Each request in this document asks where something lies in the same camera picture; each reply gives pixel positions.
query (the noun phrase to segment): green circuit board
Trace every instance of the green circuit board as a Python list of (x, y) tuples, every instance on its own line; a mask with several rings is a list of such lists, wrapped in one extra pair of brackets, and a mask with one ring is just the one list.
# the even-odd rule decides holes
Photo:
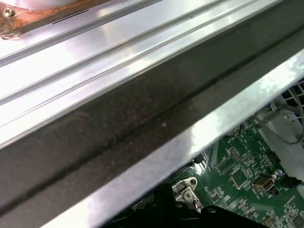
[(195, 193), (203, 206), (217, 205), (272, 228), (303, 228), (304, 200), (297, 189), (285, 189), (274, 181), (275, 194), (254, 186), (282, 166), (251, 122), (237, 136), (224, 137), (202, 152), (204, 161), (170, 178), (170, 182), (196, 177)]

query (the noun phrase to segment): cable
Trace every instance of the cable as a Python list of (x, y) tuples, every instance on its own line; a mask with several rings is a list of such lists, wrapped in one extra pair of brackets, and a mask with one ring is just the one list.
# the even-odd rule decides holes
[(290, 145), (290, 146), (293, 146), (293, 145), (297, 145), (299, 143), (301, 143), (302, 141), (304, 141), (304, 110), (302, 108), (302, 104), (301, 104), (301, 101), (298, 97), (298, 95), (296, 94), (295, 90), (293, 88), (290, 88), (290, 92), (292, 93), (292, 95), (294, 96), (297, 104), (298, 104), (298, 107), (299, 107), (299, 113), (300, 113), (300, 117), (301, 117), (301, 120), (302, 120), (302, 135), (301, 137), (295, 141), (295, 142), (289, 142), (285, 139), (283, 139), (280, 135), (276, 134), (274, 131), (272, 131), (269, 127), (266, 126), (265, 123), (263, 123), (256, 115), (253, 116), (253, 118), (266, 130), (268, 131), (273, 137), (279, 139), (280, 141), (282, 141), (283, 143), (287, 144), (287, 145)]
[(303, 186), (303, 181), (298, 180), (296, 177), (284, 177), (280, 180), (280, 185), (286, 189), (293, 189)]

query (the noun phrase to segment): shiny metal surface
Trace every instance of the shiny metal surface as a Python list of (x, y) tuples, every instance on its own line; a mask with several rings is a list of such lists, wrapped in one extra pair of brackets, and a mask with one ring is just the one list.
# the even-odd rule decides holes
[(2, 2), (11, 6), (32, 10), (48, 10), (67, 6), (77, 1), (79, 0), (2, 0)]
[(104, 224), (225, 132), (301, 79), (304, 76), (303, 62), (304, 50), (43, 228), (90, 228)]
[(0, 41), (0, 148), (278, 2), (114, 0)]

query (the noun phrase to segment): wire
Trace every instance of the wire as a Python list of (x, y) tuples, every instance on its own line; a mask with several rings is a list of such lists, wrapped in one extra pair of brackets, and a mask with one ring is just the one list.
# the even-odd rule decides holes
[(290, 145), (290, 146), (293, 146), (293, 145), (297, 145), (299, 143), (301, 143), (302, 141), (304, 141), (304, 110), (302, 108), (302, 104), (301, 104), (301, 101), (298, 97), (298, 95), (296, 94), (296, 91), (293, 89), (293, 88), (290, 88), (290, 92), (292, 93), (292, 95), (294, 96), (297, 104), (298, 104), (298, 107), (299, 107), (299, 113), (300, 113), (300, 117), (301, 117), (301, 120), (302, 120), (302, 134), (301, 134), (301, 137), (295, 141), (295, 142), (289, 142), (285, 139), (283, 139), (280, 135), (278, 135), (277, 133), (275, 133), (274, 131), (272, 131), (269, 127), (266, 126), (265, 123), (263, 123), (256, 115), (253, 116), (253, 118), (266, 130), (268, 131), (273, 137), (279, 139), (280, 141), (282, 141), (283, 143), (287, 144), (287, 145)]

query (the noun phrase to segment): metal rail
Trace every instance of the metal rail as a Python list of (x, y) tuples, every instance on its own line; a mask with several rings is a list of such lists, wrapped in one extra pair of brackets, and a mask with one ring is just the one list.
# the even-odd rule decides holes
[(1, 41), (0, 148), (278, 2), (114, 0)]

